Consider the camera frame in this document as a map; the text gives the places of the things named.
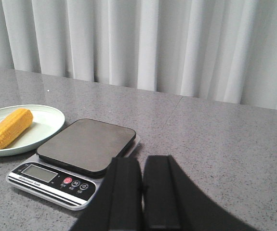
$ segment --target yellow corn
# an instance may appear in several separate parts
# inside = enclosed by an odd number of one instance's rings
[[[29,109],[19,108],[0,122],[0,149],[12,143],[32,124],[33,115]]]

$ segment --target kitchen scale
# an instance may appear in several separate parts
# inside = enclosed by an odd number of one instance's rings
[[[12,186],[70,210],[84,209],[113,157],[127,157],[140,137],[130,128],[80,119],[52,137],[13,169]]]

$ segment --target gray countertop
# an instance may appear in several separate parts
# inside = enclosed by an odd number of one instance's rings
[[[172,155],[214,202],[277,231],[277,110],[0,68],[0,108],[43,104],[66,125],[90,118],[134,129],[134,155]],[[67,231],[80,212],[12,188],[6,174],[35,151],[0,157],[0,231]]]

